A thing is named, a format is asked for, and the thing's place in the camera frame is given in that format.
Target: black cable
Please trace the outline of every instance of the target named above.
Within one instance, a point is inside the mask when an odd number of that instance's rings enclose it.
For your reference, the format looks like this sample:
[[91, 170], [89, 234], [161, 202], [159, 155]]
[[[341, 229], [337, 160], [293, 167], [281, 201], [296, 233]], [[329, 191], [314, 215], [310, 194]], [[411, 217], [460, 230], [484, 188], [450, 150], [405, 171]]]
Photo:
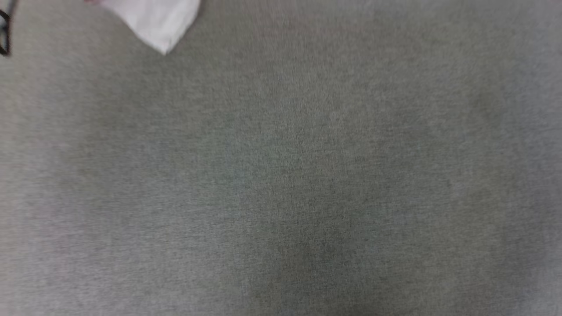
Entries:
[[3, 43], [0, 43], [0, 55], [9, 56], [10, 55], [10, 21], [13, 16], [13, 12], [16, 9], [16, 1], [10, 0], [8, 3], [8, 9], [6, 12], [0, 10], [0, 17], [4, 19], [4, 24], [0, 27], [0, 38], [4, 38]]

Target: textured surface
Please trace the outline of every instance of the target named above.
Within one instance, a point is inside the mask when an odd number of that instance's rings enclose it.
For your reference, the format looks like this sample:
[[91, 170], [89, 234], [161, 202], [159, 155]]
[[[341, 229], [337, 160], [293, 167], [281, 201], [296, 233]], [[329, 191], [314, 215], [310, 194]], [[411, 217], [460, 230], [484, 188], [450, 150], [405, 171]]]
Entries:
[[0, 60], [0, 315], [562, 314], [562, 2], [76, 0]]

